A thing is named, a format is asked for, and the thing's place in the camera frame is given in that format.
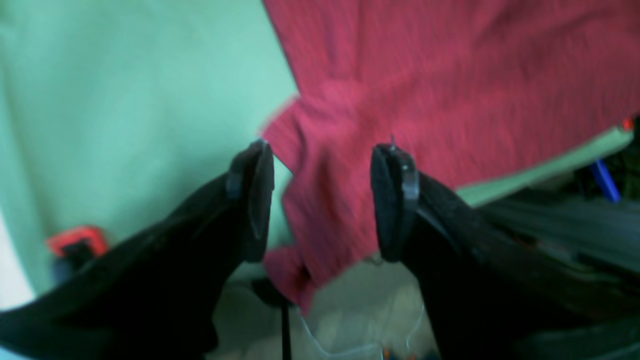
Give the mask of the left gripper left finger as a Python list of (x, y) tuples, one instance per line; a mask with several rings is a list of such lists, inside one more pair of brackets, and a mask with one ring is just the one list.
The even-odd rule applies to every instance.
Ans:
[(2, 312), (2, 348), (31, 360), (203, 360), (228, 278), (265, 256), (274, 187), (272, 148), (254, 141), (165, 219)]

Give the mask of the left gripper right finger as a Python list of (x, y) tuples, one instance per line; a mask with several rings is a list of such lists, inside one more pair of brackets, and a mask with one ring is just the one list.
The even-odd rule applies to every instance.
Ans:
[(416, 278), (441, 360), (639, 358), (638, 272), (514, 239), (395, 145), (370, 180), (381, 257)]

